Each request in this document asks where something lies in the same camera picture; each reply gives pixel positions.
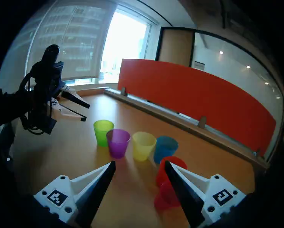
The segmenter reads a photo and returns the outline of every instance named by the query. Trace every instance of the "table surface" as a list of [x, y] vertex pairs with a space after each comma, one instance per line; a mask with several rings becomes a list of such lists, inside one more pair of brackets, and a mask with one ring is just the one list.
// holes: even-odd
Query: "table surface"
[[[173, 137], [179, 143], [175, 156], [186, 162], [189, 171], [206, 178], [220, 174], [243, 193], [254, 191], [254, 172], [247, 161], [107, 95], [84, 99], [89, 109], [69, 101], [62, 104], [87, 116], [86, 122], [60, 120], [51, 135], [41, 136], [19, 124], [13, 156], [20, 192], [34, 195], [61, 174], [73, 179], [110, 162], [108, 148], [97, 146], [93, 131], [93, 123], [100, 119], [131, 135], [146, 131], [155, 137]], [[132, 147], [130, 141], [125, 157], [116, 160], [116, 172], [92, 227], [189, 227], [181, 207], [156, 212], [158, 166], [151, 156], [144, 162], [134, 161]]]

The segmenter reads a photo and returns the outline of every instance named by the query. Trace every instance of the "window blind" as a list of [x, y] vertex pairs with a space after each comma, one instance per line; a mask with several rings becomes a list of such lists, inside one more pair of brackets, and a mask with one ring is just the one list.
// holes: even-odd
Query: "window blind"
[[27, 54], [26, 72], [51, 44], [60, 47], [63, 80], [98, 78], [103, 48], [116, 3], [58, 0], [42, 17]]

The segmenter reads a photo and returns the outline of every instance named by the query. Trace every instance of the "window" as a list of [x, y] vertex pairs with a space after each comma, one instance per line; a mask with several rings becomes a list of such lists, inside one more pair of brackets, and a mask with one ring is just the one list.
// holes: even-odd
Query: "window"
[[122, 59], [145, 58], [151, 27], [146, 21], [137, 13], [116, 10], [106, 37], [99, 83], [118, 83]]

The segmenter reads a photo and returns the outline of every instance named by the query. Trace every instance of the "red partition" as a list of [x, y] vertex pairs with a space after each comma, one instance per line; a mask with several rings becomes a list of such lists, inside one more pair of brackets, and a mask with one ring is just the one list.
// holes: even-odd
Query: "red partition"
[[263, 155], [276, 121], [255, 98], [212, 74], [173, 63], [123, 59], [118, 89], [207, 125]]

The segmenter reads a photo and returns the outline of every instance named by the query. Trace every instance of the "cable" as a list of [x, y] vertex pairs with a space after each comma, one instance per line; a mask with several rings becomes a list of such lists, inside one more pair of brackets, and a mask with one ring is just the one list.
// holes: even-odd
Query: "cable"
[[[30, 75], [30, 73], [28, 73], [20, 84], [20, 90], [25, 90], [25, 86], [28, 82], [27, 90], [28, 90], [28, 92], [30, 92], [30, 80], [31, 80], [31, 75]], [[51, 115], [52, 115], [51, 109], [52, 109], [52, 107], [51, 107], [51, 100], [50, 100], [50, 118], [51, 118]], [[28, 111], [27, 117], [25, 115], [23, 115], [21, 117], [23, 128], [28, 130], [31, 134], [34, 134], [34, 135], [44, 134], [45, 133], [44, 131], [36, 132], [40, 129], [38, 127], [36, 127], [34, 124], [32, 124], [32, 121], [29, 118], [30, 113], [31, 113], [31, 111]]]

